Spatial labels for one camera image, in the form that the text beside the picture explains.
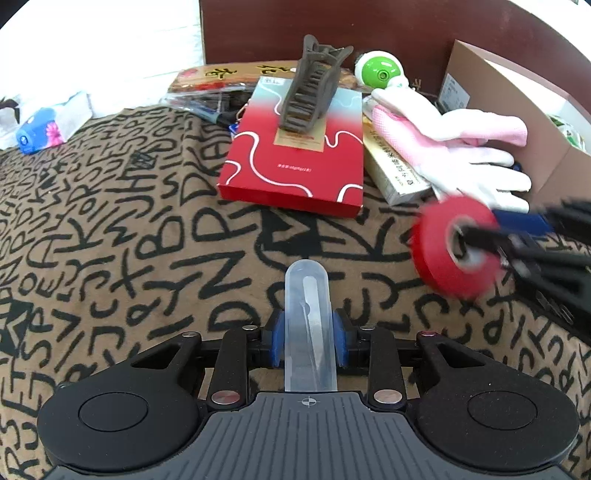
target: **red box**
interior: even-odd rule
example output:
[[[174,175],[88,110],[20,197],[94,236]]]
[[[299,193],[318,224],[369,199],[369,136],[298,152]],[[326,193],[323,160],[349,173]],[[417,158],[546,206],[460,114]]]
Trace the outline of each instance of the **red box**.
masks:
[[[279,129],[290,83],[259,79],[222,168],[220,194],[226,200],[355,217],[363,202],[361,93],[337,89],[313,131],[297,135]]]

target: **silver screw head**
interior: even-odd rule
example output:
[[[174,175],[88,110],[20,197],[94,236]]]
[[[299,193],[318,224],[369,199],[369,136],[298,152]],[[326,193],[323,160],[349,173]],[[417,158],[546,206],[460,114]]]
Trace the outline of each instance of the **silver screw head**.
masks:
[[[234,390],[220,390],[212,395],[212,402],[218,405],[232,405],[240,400],[240,394]]]
[[[374,393],[374,399],[377,402],[391,405],[401,401],[402,394],[398,390],[378,390],[376,393]]]

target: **clear plastic tube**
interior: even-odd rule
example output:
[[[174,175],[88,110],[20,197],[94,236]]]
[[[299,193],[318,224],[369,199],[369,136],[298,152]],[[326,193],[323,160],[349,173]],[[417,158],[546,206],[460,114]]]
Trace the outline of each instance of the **clear plastic tube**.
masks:
[[[329,279],[313,260],[285,274],[285,391],[336,391]]]

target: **brown blanket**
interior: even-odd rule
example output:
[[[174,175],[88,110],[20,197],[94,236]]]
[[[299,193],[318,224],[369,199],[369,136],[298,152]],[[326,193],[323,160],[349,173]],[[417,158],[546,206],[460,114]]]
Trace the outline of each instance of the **brown blanket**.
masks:
[[[264,323],[287,267],[321,262],[333,307],[401,338],[443,332],[569,395],[582,427],[565,466],[588,478],[591,350],[511,295],[475,303],[418,278],[408,240],[418,205],[390,208],[366,179],[355,220],[221,200],[227,133],[167,108],[92,121],[67,144],[0,154],[1,474],[50,469],[35,419],[60,381],[96,373],[184,330],[220,337]],[[557,249],[580,245],[550,239]],[[253,385],[279,388],[278,372]],[[342,390],[358,388],[339,380]]]

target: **tape roll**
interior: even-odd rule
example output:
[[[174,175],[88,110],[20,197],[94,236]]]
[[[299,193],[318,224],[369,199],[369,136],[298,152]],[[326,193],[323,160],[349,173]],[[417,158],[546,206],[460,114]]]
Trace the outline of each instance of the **tape roll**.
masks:
[[[501,270],[499,256],[468,247],[460,255],[461,228],[498,228],[486,205],[469,197],[430,203],[413,226],[411,255],[423,281],[447,296],[473,299],[486,292]]]

